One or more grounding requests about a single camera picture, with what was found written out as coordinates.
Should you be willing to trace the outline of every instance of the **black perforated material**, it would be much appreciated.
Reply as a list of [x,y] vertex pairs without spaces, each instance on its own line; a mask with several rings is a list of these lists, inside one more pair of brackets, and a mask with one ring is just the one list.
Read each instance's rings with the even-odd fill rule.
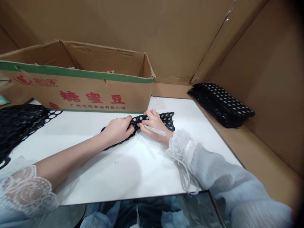
[[60,113],[35,104],[0,109],[0,169],[9,163],[13,148]]
[[254,111],[214,83],[195,84],[188,92],[226,128],[237,128],[255,115]]
[[[174,116],[174,112],[166,112],[166,113],[162,113],[160,114],[160,117],[161,117],[161,120],[162,122],[164,123],[164,125],[170,130],[170,131],[175,131],[175,127],[173,126],[173,120],[172,120],[172,117]],[[126,138],[125,140],[123,140],[122,142],[120,143],[117,143],[113,146],[110,146],[108,147],[107,149],[111,148],[111,147],[114,147],[116,145],[119,145],[119,144],[122,144],[123,142],[125,141],[128,141],[130,138],[132,138],[133,136],[135,136],[136,132],[140,129],[139,126],[137,126],[137,124],[141,123],[143,120],[148,120],[148,116],[146,115],[140,115],[140,116],[137,116],[137,117],[133,117],[133,119],[131,120],[130,122],[130,125],[133,125],[135,131],[128,137]]]

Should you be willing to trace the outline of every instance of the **wrist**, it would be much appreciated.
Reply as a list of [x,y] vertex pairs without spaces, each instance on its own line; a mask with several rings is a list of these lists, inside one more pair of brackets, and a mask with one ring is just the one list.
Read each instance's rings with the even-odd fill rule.
[[166,136],[164,137],[164,140],[162,141],[162,143],[169,146],[169,142],[172,137],[173,137],[173,132],[169,131],[168,133],[166,133]]
[[100,151],[103,151],[104,149],[106,149],[109,146],[111,146],[111,145],[109,145],[107,137],[104,135],[103,132],[95,135],[93,138],[94,138],[94,141],[96,142],[96,145],[100,149]]

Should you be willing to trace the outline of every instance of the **hand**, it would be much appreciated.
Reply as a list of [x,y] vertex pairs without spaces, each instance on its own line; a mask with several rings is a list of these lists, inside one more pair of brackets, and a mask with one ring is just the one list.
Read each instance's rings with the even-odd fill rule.
[[122,142],[134,132],[132,125],[128,129],[131,120],[132,116],[127,116],[126,118],[117,118],[109,122],[104,131],[100,133],[106,148]]
[[[159,116],[159,113],[153,109],[151,111],[149,110],[145,111],[144,115],[147,115],[149,117],[149,120],[143,120],[142,123],[139,124],[140,130],[143,133],[145,133],[147,136],[151,137],[152,139],[155,139],[169,146],[169,141],[173,137],[173,132],[171,132],[164,125],[164,123],[161,120],[161,117]],[[144,125],[161,130],[166,133],[166,136],[162,136],[157,133],[151,132],[148,129],[146,129]]]

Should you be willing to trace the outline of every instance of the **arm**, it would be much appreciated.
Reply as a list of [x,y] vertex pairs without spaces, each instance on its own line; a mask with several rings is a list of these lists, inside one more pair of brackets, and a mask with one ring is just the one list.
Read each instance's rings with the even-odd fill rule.
[[[157,113],[155,117],[149,115],[144,124],[171,136],[166,127],[161,126]],[[168,156],[183,162],[199,184],[209,189],[216,199],[225,199],[225,211],[232,227],[292,226],[291,209],[270,198],[263,184],[244,168],[226,162],[220,154],[209,152],[183,131],[177,130],[169,140],[155,136],[144,126],[141,126],[141,131],[167,144]]]
[[55,209],[58,203],[52,189],[88,159],[129,137],[134,131],[133,126],[128,129],[131,120],[131,116],[114,119],[102,133],[0,178],[0,208],[22,212],[26,218]]

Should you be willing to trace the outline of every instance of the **green stripe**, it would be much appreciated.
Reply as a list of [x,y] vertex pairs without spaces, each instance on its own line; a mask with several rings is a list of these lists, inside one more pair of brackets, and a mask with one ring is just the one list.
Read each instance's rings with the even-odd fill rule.
[[[48,108],[48,110],[60,111],[57,109]],[[82,111],[82,112],[107,112],[107,113],[128,113],[128,114],[143,114],[144,112],[122,112],[122,111],[99,111],[99,110],[80,110],[80,109],[61,109],[61,111]]]
[[105,73],[95,71],[85,71],[78,69],[69,69],[57,66],[36,66],[31,64],[0,61],[0,69],[8,71],[23,70],[28,73],[39,73],[47,75],[68,76],[77,78],[90,78],[109,81],[121,81],[131,83],[152,83],[154,78],[140,78],[136,76],[122,75],[116,73]]

